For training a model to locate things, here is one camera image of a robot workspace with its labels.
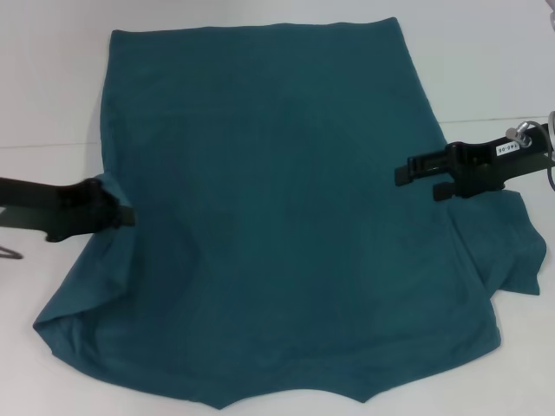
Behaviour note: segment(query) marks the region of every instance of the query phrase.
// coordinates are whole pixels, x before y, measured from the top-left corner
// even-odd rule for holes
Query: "teal cloth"
[[[519,194],[395,187],[445,145],[395,19],[115,31],[101,140],[137,225],[93,236],[35,323],[99,380],[365,401],[498,347],[495,290],[539,293]]]

